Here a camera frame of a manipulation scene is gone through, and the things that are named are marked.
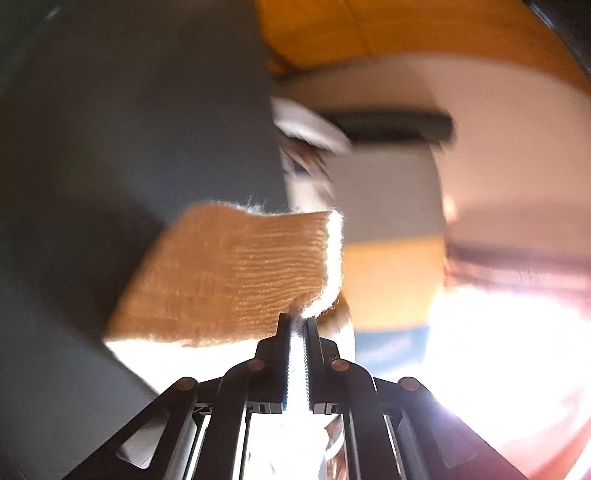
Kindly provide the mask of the cream knitted sweater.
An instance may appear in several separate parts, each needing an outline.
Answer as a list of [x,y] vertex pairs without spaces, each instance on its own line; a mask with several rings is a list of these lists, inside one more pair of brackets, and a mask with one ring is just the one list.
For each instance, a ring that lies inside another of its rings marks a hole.
[[219,377],[252,358],[280,314],[307,314],[356,355],[341,295],[342,215],[264,214],[224,203],[188,209],[144,256],[102,336],[154,391]]

